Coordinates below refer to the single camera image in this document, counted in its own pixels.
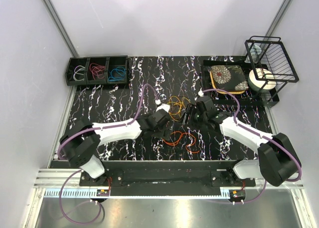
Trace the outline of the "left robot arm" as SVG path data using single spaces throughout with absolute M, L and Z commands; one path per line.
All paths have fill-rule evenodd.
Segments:
M 81 169 L 90 176 L 97 186 L 107 182 L 107 173 L 102 161 L 95 156 L 99 146 L 121 140 L 134 140 L 138 137 L 163 138 L 168 134 L 170 106 L 160 104 L 153 114 L 145 114 L 122 122 L 91 123 L 80 120 L 70 131 L 60 138 L 58 158 L 67 160 L 71 166 Z

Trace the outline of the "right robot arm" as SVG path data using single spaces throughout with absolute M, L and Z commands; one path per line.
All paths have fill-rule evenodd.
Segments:
M 301 179 L 301 162 L 285 134 L 273 135 L 257 130 L 239 121 L 236 114 L 218 110 L 209 96 L 199 97 L 195 104 L 188 104 L 181 122 L 197 129 L 211 128 L 257 154 L 256 160 L 241 160 L 226 174 L 231 186 L 238 186 L 250 178 L 264 179 L 275 187 Z

